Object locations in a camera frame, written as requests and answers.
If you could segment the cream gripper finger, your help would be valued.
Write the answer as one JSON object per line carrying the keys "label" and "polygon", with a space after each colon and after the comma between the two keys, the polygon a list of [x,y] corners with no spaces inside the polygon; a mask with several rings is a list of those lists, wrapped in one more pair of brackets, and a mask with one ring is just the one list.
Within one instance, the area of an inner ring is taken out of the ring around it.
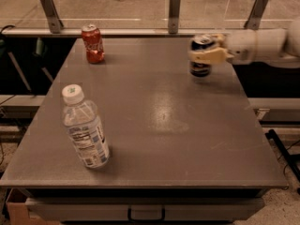
{"label": "cream gripper finger", "polygon": [[204,45],[210,47],[223,47],[226,36],[223,34],[205,34]]}
{"label": "cream gripper finger", "polygon": [[191,62],[198,64],[218,65],[229,58],[233,58],[233,55],[228,53],[226,49],[217,47],[211,50],[189,51],[188,57]]}

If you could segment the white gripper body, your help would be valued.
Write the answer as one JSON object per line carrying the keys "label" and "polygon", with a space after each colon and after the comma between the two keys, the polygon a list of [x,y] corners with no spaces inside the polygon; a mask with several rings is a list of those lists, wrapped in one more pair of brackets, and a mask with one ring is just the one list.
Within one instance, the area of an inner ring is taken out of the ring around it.
{"label": "white gripper body", "polygon": [[226,38],[227,61],[233,65],[248,65],[254,59],[256,32],[253,30],[233,31]]}

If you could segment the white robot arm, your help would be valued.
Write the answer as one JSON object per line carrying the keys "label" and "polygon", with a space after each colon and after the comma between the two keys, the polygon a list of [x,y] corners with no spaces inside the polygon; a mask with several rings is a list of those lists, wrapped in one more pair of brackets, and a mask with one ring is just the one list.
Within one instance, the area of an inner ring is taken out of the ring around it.
{"label": "white robot arm", "polygon": [[234,30],[199,34],[190,40],[188,58],[204,65],[265,63],[274,68],[299,68],[300,19],[288,28]]}

